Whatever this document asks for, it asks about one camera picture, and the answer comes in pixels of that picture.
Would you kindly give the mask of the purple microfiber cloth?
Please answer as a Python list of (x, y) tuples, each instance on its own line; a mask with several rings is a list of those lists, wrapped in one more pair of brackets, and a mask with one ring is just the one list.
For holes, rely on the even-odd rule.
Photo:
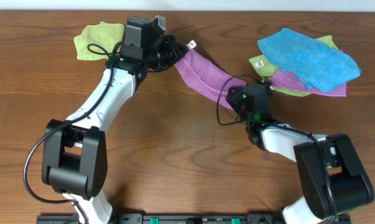
[(231, 75), (196, 52), (194, 50), (196, 46), (194, 40), (187, 44), (188, 52), (175, 64), (176, 69), (188, 87), (214, 102), (217, 102), (219, 95), (221, 95), (219, 104), (232, 109), (226, 101), (229, 89), (245, 86), (246, 82), (234, 78), (222, 90), (222, 86), (231, 78)]

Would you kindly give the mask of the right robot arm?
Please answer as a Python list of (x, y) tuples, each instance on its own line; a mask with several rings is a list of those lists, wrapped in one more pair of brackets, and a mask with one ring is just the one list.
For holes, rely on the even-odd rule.
[(348, 135), (312, 134), (272, 117), (269, 84), (232, 86), (227, 103), (246, 125), (251, 143), (295, 162), (303, 195), (279, 223), (342, 222), (341, 214), (374, 201), (373, 185)]

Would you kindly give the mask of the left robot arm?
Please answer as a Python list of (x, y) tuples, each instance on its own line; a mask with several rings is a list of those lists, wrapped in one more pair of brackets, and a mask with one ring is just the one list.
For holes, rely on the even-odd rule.
[(88, 51), (107, 57), (101, 81), (73, 114), (64, 121), (51, 120), (45, 129), (42, 182), (73, 204), (79, 223), (111, 221), (113, 208), (103, 185), (108, 173), (106, 132), (115, 116), (148, 73), (167, 70), (188, 52), (165, 30), (162, 16), (132, 16), (125, 38), (112, 51), (88, 44)]

